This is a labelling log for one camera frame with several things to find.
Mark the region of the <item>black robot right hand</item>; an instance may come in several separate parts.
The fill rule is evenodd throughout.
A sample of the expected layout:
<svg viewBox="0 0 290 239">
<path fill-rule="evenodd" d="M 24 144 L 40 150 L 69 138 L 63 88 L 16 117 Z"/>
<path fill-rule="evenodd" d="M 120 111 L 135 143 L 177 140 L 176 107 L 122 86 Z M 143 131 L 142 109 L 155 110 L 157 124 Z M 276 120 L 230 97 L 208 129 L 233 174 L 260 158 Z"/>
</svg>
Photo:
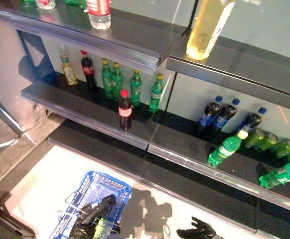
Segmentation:
<svg viewBox="0 0 290 239">
<path fill-rule="evenodd" d="M 218 237 L 215 230 L 207 223 L 197 219 L 196 217 L 191 217 L 192 225 L 194 229 L 177 229 L 177 235 L 182 239 L 212 239 L 213 237 Z"/>
</svg>

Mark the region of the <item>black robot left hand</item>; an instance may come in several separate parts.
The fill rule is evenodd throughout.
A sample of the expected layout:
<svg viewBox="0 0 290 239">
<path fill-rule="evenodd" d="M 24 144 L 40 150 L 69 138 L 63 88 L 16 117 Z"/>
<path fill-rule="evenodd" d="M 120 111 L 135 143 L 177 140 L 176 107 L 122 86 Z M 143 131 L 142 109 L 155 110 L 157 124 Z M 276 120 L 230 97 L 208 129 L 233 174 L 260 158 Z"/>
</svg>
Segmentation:
<svg viewBox="0 0 290 239">
<path fill-rule="evenodd" d="M 100 205 L 92 207 L 91 204 L 81 208 L 78 218 L 70 232 L 70 239 L 92 239 L 96 229 L 93 221 L 101 214 Z"/>
</svg>

